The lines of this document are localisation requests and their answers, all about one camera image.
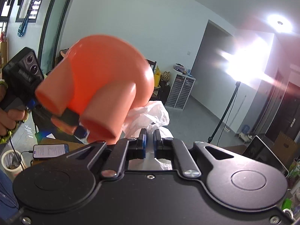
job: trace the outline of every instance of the door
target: door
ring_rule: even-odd
[[[289,83],[278,112],[266,132],[266,136],[275,142],[282,131],[295,139],[300,130],[300,87]]]
[[[282,96],[284,95],[284,90],[282,87],[283,76],[277,71],[275,81],[276,84],[272,86],[269,96],[266,100],[266,103],[260,113],[260,116],[254,126],[255,134],[265,134],[268,130],[269,126],[274,119],[276,111],[279,108]]]

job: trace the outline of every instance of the cardboard box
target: cardboard box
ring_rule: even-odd
[[[0,42],[1,68],[7,64],[7,41]]]
[[[274,146],[272,147],[273,153],[287,168],[289,168],[293,159],[296,157],[297,150],[297,143],[282,132],[279,133]]]

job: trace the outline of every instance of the metal pin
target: metal pin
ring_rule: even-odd
[[[152,174],[149,174],[149,175],[146,176],[146,178],[148,178],[148,179],[155,179],[155,176],[152,175]]]
[[[183,175],[187,178],[197,178],[200,176],[200,172],[190,169],[190,170],[183,172]]]
[[[105,178],[113,178],[117,175],[117,172],[115,170],[103,170],[101,175]]]
[[[280,218],[278,216],[273,216],[270,219],[271,224],[278,224],[280,222]]]
[[[29,217],[23,217],[21,222],[24,224],[24,225],[30,225],[31,224],[31,219]]]

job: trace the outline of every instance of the ceiling light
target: ceiling light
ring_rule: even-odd
[[[279,33],[291,33],[292,24],[286,18],[280,15],[270,15],[268,17],[268,23]]]

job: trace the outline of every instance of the white trash bin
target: white trash bin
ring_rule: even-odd
[[[15,179],[15,177],[23,171],[23,168],[20,165],[19,160],[22,160],[22,165],[24,166],[25,163],[21,153],[16,151],[19,159],[16,157],[13,150],[7,151],[3,154],[1,158],[1,164],[4,168],[6,175],[10,178],[11,181]]]

